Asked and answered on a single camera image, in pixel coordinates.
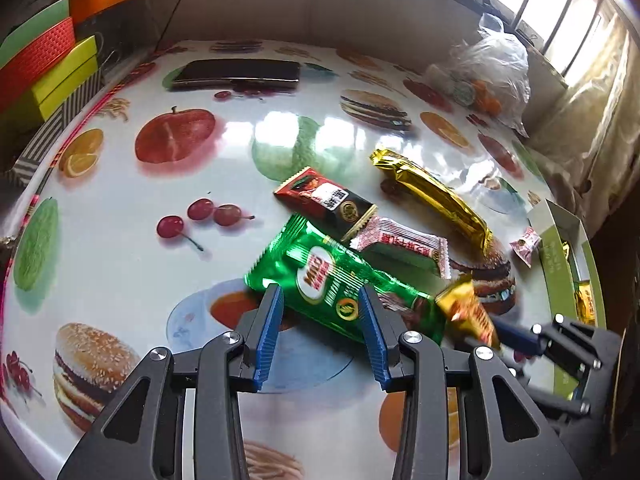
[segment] open cardboard box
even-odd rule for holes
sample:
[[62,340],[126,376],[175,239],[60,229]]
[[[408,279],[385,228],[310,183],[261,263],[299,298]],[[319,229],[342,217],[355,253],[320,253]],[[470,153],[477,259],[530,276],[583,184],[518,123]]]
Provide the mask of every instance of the open cardboard box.
[[[527,215],[531,227],[540,235],[540,260],[545,272],[546,290],[551,314],[578,319],[574,297],[574,282],[589,280],[596,308],[596,326],[606,328],[602,289],[591,252],[587,233],[580,219],[549,200],[543,200]],[[569,265],[566,264],[562,240],[569,242]],[[554,393],[567,397],[577,382],[556,367]]]

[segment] white label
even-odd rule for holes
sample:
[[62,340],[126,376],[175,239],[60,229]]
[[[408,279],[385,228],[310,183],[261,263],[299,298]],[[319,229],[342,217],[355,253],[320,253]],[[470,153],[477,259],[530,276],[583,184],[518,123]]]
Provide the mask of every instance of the white label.
[[311,194],[311,199],[323,205],[329,211],[333,211],[340,205],[349,193],[330,182],[325,182],[316,187]]
[[334,270],[334,260],[327,250],[312,247],[306,258],[306,265],[298,269],[296,281],[300,293],[310,303],[318,303],[324,297],[326,280]]

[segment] cherry stem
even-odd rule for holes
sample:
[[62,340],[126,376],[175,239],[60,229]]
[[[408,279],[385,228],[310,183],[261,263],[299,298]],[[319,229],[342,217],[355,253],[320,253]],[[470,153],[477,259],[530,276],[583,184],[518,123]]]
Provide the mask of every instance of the cherry stem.
[[195,245],[195,246],[196,246],[196,249],[197,249],[197,250],[199,250],[199,251],[201,251],[201,252],[204,252],[204,247],[203,247],[203,246],[201,246],[199,243],[197,243],[197,241],[196,241],[196,240],[194,240],[193,238],[189,238],[189,237],[188,237],[186,234],[184,234],[184,233],[180,233],[180,236],[182,236],[182,237],[184,237],[184,238],[187,238],[187,240],[188,240],[188,241],[190,241],[193,245]]

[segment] red basket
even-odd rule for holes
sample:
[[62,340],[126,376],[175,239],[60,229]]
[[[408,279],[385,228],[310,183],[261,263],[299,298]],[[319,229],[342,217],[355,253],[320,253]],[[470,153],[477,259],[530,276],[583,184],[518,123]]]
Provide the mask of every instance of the red basket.
[[75,44],[74,22],[67,18],[43,32],[0,68],[0,112],[62,60]]

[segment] black robotic claw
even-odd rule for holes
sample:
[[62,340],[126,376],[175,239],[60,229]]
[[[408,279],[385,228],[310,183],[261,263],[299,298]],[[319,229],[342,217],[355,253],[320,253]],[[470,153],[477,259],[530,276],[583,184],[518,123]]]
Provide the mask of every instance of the black robotic claw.
[[407,331],[370,285],[358,306],[374,376],[387,392],[406,391],[394,480],[447,478],[448,386],[458,393],[462,480],[572,480],[590,469],[619,336],[558,316],[532,333],[497,323],[510,345],[546,355],[579,380],[566,400],[519,381],[487,346],[460,352]]
[[154,348],[129,375],[66,461],[58,480],[180,480],[182,417],[196,389],[194,472],[198,480],[246,480],[237,392],[267,379],[284,299],[268,287],[236,330],[172,355]]

